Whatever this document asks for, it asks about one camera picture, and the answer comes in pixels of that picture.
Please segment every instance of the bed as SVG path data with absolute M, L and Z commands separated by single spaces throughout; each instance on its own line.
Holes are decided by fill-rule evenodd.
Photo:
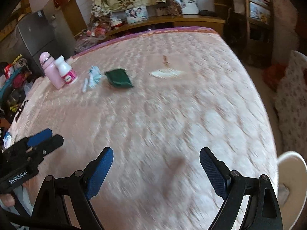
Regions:
M 156 78 L 170 66 L 185 75 Z M 91 65 L 124 68 L 134 88 L 116 89 L 103 78 L 82 93 Z M 50 128 L 64 145 L 45 158 L 30 181 L 35 201 L 43 179 L 70 176 L 105 146 L 113 165 L 91 200 L 102 225 L 117 229 L 207 229 L 222 205 L 199 162 L 208 146 L 244 176 L 268 174 L 277 192 L 277 157 L 268 117 L 254 84 L 212 29 L 153 30 L 108 41 L 74 56 L 79 80 L 56 90 L 37 80 L 10 131 L 17 141 Z M 239 229 L 247 199 L 233 229 Z

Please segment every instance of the floor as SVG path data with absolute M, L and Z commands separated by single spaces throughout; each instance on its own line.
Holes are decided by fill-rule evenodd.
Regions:
M 270 120 L 272 132 L 275 139 L 277 156 L 279 156 L 283 153 L 283 141 L 282 141 L 281 132 L 278 128 L 277 115 L 274 110 L 274 96 L 276 95 L 276 93 L 264 83 L 262 79 L 262 73 L 263 73 L 262 69 L 246 65 L 244 67 L 247 70 L 248 74 L 250 75 L 252 81 L 254 82 L 254 85 L 258 90 L 258 93 L 264 104 L 264 107 L 267 110 L 267 114 Z

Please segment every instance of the pink bottle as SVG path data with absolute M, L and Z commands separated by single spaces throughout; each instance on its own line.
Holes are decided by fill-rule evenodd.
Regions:
M 45 72 L 45 75 L 50 79 L 51 83 L 60 90 L 65 81 L 59 74 L 59 70 L 54 64 L 54 58 L 48 52 L 43 52 L 39 57 L 40 64 Z

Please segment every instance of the bottle label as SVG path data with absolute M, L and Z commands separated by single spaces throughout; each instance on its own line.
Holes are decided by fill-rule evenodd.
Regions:
M 75 71 L 73 69 L 71 69 L 64 77 L 64 81 L 66 84 L 69 84 L 71 82 L 73 82 L 77 77 L 77 74 L 75 73 Z

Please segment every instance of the bottle cap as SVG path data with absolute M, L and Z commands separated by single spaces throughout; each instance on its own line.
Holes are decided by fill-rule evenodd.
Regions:
M 47 60 L 49 60 L 52 56 L 50 55 L 50 53 L 48 52 L 43 52 L 40 56 L 39 56 L 39 62 L 41 65 L 44 65 L 46 63 Z
M 59 58 L 57 58 L 54 63 L 56 64 L 56 66 L 62 64 L 62 62 L 65 62 L 63 55 L 61 55 Z

